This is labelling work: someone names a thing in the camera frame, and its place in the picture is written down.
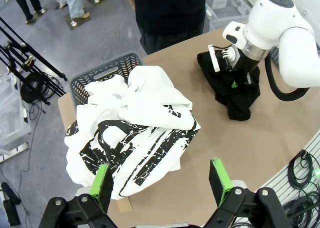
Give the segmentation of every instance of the tripod stand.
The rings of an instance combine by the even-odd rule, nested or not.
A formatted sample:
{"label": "tripod stand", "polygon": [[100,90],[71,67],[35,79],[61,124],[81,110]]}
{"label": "tripod stand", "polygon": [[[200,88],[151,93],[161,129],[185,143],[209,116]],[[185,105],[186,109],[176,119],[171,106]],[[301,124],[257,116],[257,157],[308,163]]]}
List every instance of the tripod stand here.
{"label": "tripod stand", "polygon": [[4,47],[0,46],[0,60],[8,67],[10,72],[16,75],[21,82],[23,82],[30,89],[30,91],[37,96],[38,99],[47,105],[50,104],[48,99],[26,80],[26,78],[17,70],[17,65],[20,66],[24,71],[32,74],[37,82],[45,85],[48,89],[52,90],[53,93],[57,94],[59,97],[63,96],[65,91],[50,77],[48,77],[45,72],[41,71],[35,65],[36,60],[34,57],[65,81],[68,80],[66,75],[61,73],[36,50],[34,50],[33,47],[26,43],[1,17],[0,21],[22,42],[20,45],[7,31],[4,30],[4,28],[0,27],[0,31],[9,39]]}

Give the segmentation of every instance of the black graphic print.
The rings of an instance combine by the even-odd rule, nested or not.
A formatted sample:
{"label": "black graphic print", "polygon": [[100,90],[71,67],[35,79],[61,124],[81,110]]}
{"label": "black graphic print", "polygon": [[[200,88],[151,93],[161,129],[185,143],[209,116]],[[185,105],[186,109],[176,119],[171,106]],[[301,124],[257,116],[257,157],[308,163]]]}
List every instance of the black graphic print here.
{"label": "black graphic print", "polygon": [[126,187],[128,181],[131,179],[131,177],[133,176],[133,174],[136,172],[136,170],[139,168],[140,165],[143,164],[143,162],[149,158],[149,155],[152,153],[152,151],[154,150],[155,146],[158,144],[159,140],[162,138],[162,136],[165,134],[165,132],[163,132],[158,139],[156,139],[155,143],[153,144],[153,146],[151,147],[151,149],[148,151],[147,156],[145,156],[140,163],[135,167],[135,169],[133,170],[133,172],[130,174],[130,176],[128,177],[128,179],[125,181],[124,186],[122,187],[122,189],[119,192],[119,195],[121,196],[121,192],[123,191],[123,189]]}
{"label": "black graphic print", "polygon": [[176,117],[178,117],[178,118],[181,118],[181,113],[176,112],[176,111],[173,109],[172,105],[164,105],[164,107],[166,107],[166,108],[169,109],[169,113],[170,113],[170,114],[172,114],[172,115],[174,115],[174,116],[176,116]]}
{"label": "black graphic print", "polygon": [[168,138],[166,138],[160,145],[160,147],[156,150],[152,157],[146,156],[144,159],[149,158],[148,162],[140,169],[138,174],[134,178],[134,182],[137,185],[142,185],[145,179],[150,175],[153,169],[161,162],[161,160],[165,157],[165,155],[169,152],[173,144],[175,144],[179,139],[186,138],[186,142],[184,144],[184,150],[187,148],[191,140],[194,138],[198,131],[194,131],[197,122],[194,121],[193,129],[191,130],[172,130]]}
{"label": "black graphic print", "polygon": [[[172,115],[179,118],[181,117],[181,113],[174,111],[171,105],[167,105],[165,107],[168,107],[168,110]],[[113,126],[126,134],[126,136],[117,143],[116,147],[110,147],[110,145],[108,145],[103,139],[103,133]],[[196,126],[197,122],[194,121],[191,130],[164,129],[163,132],[159,132],[156,141],[152,147],[150,147],[145,157],[141,159],[138,165],[132,167],[132,172],[128,173],[128,177],[118,195],[122,196],[121,192],[125,189],[128,182],[134,182],[141,186],[178,140],[183,139],[182,145],[185,150],[198,132],[198,130],[196,130]],[[109,163],[111,166],[112,176],[115,178],[126,159],[139,148],[139,145],[137,144],[139,141],[134,141],[135,137],[144,132],[150,133],[151,136],[151,134],[158,131],[158,129],[159,128],[157,127],[130,124],[121,120],[105,120],[98,124],[98,130],[96,131],[94,138],[90,140],[80,151],[81,158],[88,170],[94,175],[97,173],[101,164]],[[67,130],[66,136],[72,136],[77,132],[78,124],[75,122]]]}
{"label": "black graphic print", "polygon": [[74,134],[77,134],[79,131],[78,129],[78,122],[75,121],[67,130],[66,130],[66,136],[72,136]]}

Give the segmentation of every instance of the crumpled cloth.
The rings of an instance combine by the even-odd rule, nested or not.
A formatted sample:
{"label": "crumpled cloth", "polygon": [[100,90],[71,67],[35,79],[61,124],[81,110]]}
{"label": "crumpled cloth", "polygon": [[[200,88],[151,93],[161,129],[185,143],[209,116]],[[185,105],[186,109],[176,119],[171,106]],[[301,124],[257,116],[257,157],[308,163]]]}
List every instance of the crumpled cloth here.
{"label": "crumpled cloth", "polygon": [[227,107],[229,119],[245,121],[250,119],[250,106],[260,96],[260,70],[251,72],[253,84],[247,86],[244,81],[246,70],[221,70],[215,72],[209,52],[200,53],[197,61],[208,83],[215,92],[215,100]]}
{"label": "crumpled cloth", "polygon": [[100,164],[110,163],[120,199],[180,169],[180,157],[200,129],[192,102],[174,88],[159,66],[136,66],[126,83],[120,75],[86,85],[88,104],[64,139],[71,179],[91,186]]}

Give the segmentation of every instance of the cardboard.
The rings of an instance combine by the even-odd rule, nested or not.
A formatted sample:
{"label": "cardboard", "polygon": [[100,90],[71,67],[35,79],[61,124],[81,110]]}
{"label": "cardboard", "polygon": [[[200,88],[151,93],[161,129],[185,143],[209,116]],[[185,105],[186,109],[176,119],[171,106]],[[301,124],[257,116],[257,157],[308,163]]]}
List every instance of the cardboard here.
{"label": "cardboard", "polygon": [[66,93],[58,99],[58,106],[62,117],[64,129],[67,130],[72,125],[77,117],[74,105],[72,103],[71,93]]}
{"label": "cardboard", "polygon": [[[169,172],[130,196],[132,212],[120,213],[116,201],[111,201],[108,215],[118,227],[179,222],[203,225],[217,207],[208,179],[211,158],[220,158],[230,179],[243,180],[254,191],[288,164],[319,129],[320,89],[311,88],[297,101],[278,100],[262,62],[261,96],[251,107],[251,119],[229,120],[226,107],[215,100],[197,63],[197,54],[206,52],[209,44],[223,47],[229,43],[222,38],[222,30],[216,30],[143,59],[145,65],[161,66],[174,86],[193,102],[192,114],[202,128],[181,157],[181,170]],[[292,90],[276,68],[273,72],[279,88]]]}
{"label": "cardboard", "polygon": [[128,197],[115,201],[120,213],[132,211],[132,206]]}

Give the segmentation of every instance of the black cable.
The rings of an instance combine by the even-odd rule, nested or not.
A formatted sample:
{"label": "black cable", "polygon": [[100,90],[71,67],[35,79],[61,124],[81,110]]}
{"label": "black cable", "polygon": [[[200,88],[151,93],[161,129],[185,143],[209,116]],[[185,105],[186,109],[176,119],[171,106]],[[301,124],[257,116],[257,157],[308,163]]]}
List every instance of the black cable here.
{"label": "black cable", "polygon": [[[302,169],[306,169],[306,175],[304,177],[297,177],[294,172],[295,162],[300,159],[299,164]],[[316,228],[320,221],[320,187],[319,185],[312,182],[313,177],[313,159],[320,164],[317,159],[312,155],[301,150],[288,165],[288,180],[289,184],[299,190],[298,199],[289,201],[283,206],[286,215],[293,227],[301,228]],[[313,184],[316,187],[316,191],[306,193],[303,189],[309,184]],[[305,196],[300,196],[301,191],[305,193]],[[315,222],[311,226],[311,221],[314,216],[314,211],[317,212]]]}
{"label": "black cable", "polygon": [[[295,174],[295,161],[300,158],[300,166],[304,169],[307,169],[307,174],[305,177],[298,178]],[[312,165],[312,157],[305,150],[301,150],[299,154],[297,154],[288,165],[288,180],[289,184],[295,189],[304,189],[311,182],[313,175],[313,165]]]}
{"label": "black cable", "polygon": [[20,171],[20,177],[19,177],[19,186],[18,186],[18,191],[14,188],[14,186],[9,182],[8,178],[5,176],[1,166],[0,166],[0,172],[1,174],[3,175],[3,178],[5,179],[5,181],[8,183],[8,185],[15,191],[15,193],[17,194],[17,196],[19,197],[19,199],[21,200],[21,204],[23,206],[23,209],[25,211],[25,219],[24,219],[24,222],[25,222],[25,227],[28,228],[28,224],[27,224],[27,220],[29,220],[29,224],[30,224],[30,227],[33,228],[32,226],[32,223],[31,223],[31,219],[30,219],[30,213],[29,211],[27,210],[25,204],[23,203],[22,199],[21,199],[21,195],[20,195],[20,188],[21,188],[21,184],[22,184],[22,172],[29,172],[30,170],[30,157],[31,157],[31,151],[32,151],[32,146],[33,146],[33,142],[34,142],[34,137],[35,137],[35,133],[36,133],[36,128],[37,128],[37,125],[38,125],[38,122],[40,120],[40,117],[41,117],[41,113],[42,112],[38,112],[39,116],[38,116],[38,119],[35,123],[35,126],[34,126],[34,129],[33,129],[33,134],[32,134],[32,138],[31,138],[31,143],[30,143],[30,147],[29,147],[29,154],[28,154],[28,160],[27,160],[27,169],[26,170],[21,170]]}
{"label": "black cable", "polygon": [[218,47],[218,46],[214,46],[214,45],[213,45],[213,47],[216,48],[216,49],[227,49],[227,48],[231,47],[231,45],[232,45],[232,44],[230,44],[229,46],[226,46],[226,47],[224,47],[224,48]]}
{"label": "black cable", "polygon": [[236,222],[233,224],[233,226],[231,226],[231,228],[238,228],[238,227],[241,227],[241,226],[246,226],[246,227],[249,227],[249,228],[254,228],[254,226],[250,223],[247,223],[247,222]]}
{"label": "black cable", "polygon": [[265,63],[265,71],[268,77],[270,88],[278,99],[286,102],[294,101],[301,98],[309,90],[309,88],[303,88],[303,89],[296,89],[290,93],[283,93],[276,84],[274,74],[272,72],[270,54],[268,54],[268,56],[264,59],[264,63]]}
{"label": "black cable", "polygon": [[[61,83],[57,78],[55,78],[52,75],[45,74],[49,79],[54,81],[57,86],[62,88]],[[30,83],[36,91],[38,91],[43,97],[46,99],[51,98],[55,93],[54,91],[50,90],[47,85],[45,85],[41,80],[39,80],[38,77],[36,77],[34,74],[29,74],[25,80]],[[38,95],[34,93],[32,90],[30,90],[24,83],[22,83],[21,88],[20,88],[20,93],[22,99],[29,103],[29,104],[34,104],[36,100],[38,100]]]}

